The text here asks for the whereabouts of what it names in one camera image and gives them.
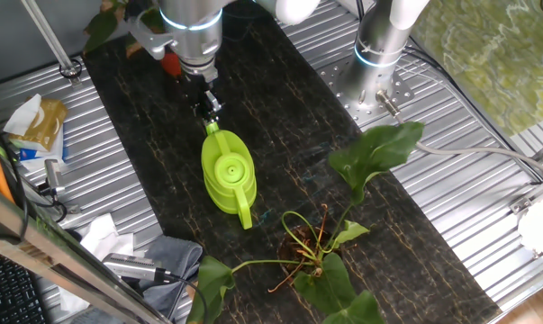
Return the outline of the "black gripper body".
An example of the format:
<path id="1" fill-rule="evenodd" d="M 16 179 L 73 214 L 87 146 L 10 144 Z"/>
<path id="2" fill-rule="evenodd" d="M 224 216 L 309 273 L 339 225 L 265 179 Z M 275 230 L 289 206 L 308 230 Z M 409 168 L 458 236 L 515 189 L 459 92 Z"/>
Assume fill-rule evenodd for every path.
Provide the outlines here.
<path id="1" fill-rule="evenodd" d="M 211 87 L 203 76 L 188 76 L 188 100 L 192 108 L 202 107 L 204 109 L 212 109 L 213 105 L 206 94 L 206 92 L 210 90 Z"/>

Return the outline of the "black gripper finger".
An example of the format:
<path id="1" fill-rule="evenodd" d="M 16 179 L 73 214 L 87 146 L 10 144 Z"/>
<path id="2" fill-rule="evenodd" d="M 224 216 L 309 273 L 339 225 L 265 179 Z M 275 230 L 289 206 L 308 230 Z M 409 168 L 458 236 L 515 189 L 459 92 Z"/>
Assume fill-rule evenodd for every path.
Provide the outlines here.
<path id="1" fill-rule="evenodd" d="M 191 109 L 194 117 L 201 121 L 201 124 L 205 126 L 207 124 L 207 112 L 205 106 L 202 103 L 195 103 L 191 105 Z"/>
<path id="2" fill-rule="evenodd" d="M 204 120 L 207 124 L 217 122 L 219 120 L 218 111 L 220 111 L 222 105 L 210 90 L 205 91 L 204 94 L 206 97 L 206 113 Z"/>

